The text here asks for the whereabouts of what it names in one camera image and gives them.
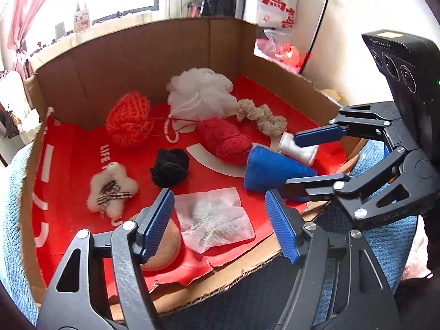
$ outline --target red yarn ball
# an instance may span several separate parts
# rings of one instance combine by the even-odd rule
[[[223,119],[210,118],[201,121],[197,130],[203,139],[202,144],[211,154],[230,164],[246,165],[252,141],[234,124]]]
[[[148,119],[150,101],[137,92],[124,95],[107,116],[106,129],[115,143],[135,149],[148,137],[153,122]]]

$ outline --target red paper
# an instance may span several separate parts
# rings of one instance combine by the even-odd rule
[[[257,106],[266,103],[274,115],[286,117],[290,133],[316,127],[315,123],[292,106],[245,77],[237,77],[234,94],[237,99],[253,99]],[[165,117],[168,113],[169,105],[159,104],[152,108],[150,116]],[[230,121],[249,135],[252,142],[270,145],[269,137],[257,130],[255,122],[239,123],[234,117],[231,117]],[[152,133],[162,134],[163,122],[156,121]],[[149,172],[149,168],[155,163],[158,149],[161,147],[185,149],[200,141],[195,131],[180,134],[177,144],[168,143],[164,137],[150,137],[137,150],[127,150],[115,145],[104,127],[84,131],[75,124],[60,123],[49,117],[46,122],[32,207],[35,237],[40,236],[42,228],[49,229],[46,240],[43,234],[38,238],[40,247],[37,248],[37,258],[45,282],[47,284],[50,282],[63,253],[78,230],[88,228],[92,233],[100,233],[115,228],[108,217],[91,213],[86,207],[90,179],[101,171],[102,166],[112,161],[119,162],[126,167],[127,175],[139,184],[138,194],[125,203],[123,219],[128,220],[143,207],[151,205],[160,191],[160,188],[152,183]],[[339,143],[325,144],[320,146],[313,168],[318,174],[334,173],[345,161],[346,155]],[[255,239],[213,247],[204,254],[198,254],[182,243],[179,256],[173,264],[162,271],[144,273],[150,291],[159,284],[179,282],[184,286],[188,285],[213,268],[237,259],[272,234],[272,226],[265,213],[264,195],[246,191],[243,188],[242,178],[215,172],[190,156],[188,179],[173,188],[173,191],[175,194],[187,194],[233,186],[237,188],[241,205],[248,213],[254,227]],[[305,203],[290,205],[300,212],[307,207]],[[172,217],[179,226],[175,214]],[[111,260],[105,260],[104,264],[108,295],[113,296],[116,295],[116,287]]]

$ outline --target window frame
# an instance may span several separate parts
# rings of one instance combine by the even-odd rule
[[[100,18],[92,21],[92,26],[96,23],[99,23],[99,22],[104,22],[104,21],[115,19],[115,18],[120,18],[120,17],[126,16],[130,13],[138,13],[138,12],[142,12],[142,11],[159,11],[159,0],[153,0],[153,6],[138,7],[137,9],[131,9],[131,10],[122,11],[122,12],[117,11],[116,13],[113,13],[111,15],[100,17]],[[68,36],[68,35],[71,35],[72,33],[73,33],[73,30],[69,30],[69,31],[66,31],[65,35]],[[56,40],[52,39],[52,43],[50,45],[53,45],[54,43],[56,43]],[[25,51],[27,52],[26,39],[25,39],[24,47],[25,47],[24,48]],[[34,54],[40,52],[44,47],[47,47],[47,45],[43,45],[42,48],[36,49],[34,52],[32,52],[30,54],[30,57],[32,57]]]

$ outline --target bag with red chinese characters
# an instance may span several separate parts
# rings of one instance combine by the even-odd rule
[[[298,0],[246,0],[243,19],[261,27],[292,28]]]

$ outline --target white thread spool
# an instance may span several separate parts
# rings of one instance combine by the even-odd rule
[[[315,161],[316,153],[318,152],[319,145],[306,146],[301,148],[296,145],[293,140],[293,134],[284,132],[278,145],[278,151],[291,157],[292,159],[299,161],[300,163],[311,166]]]

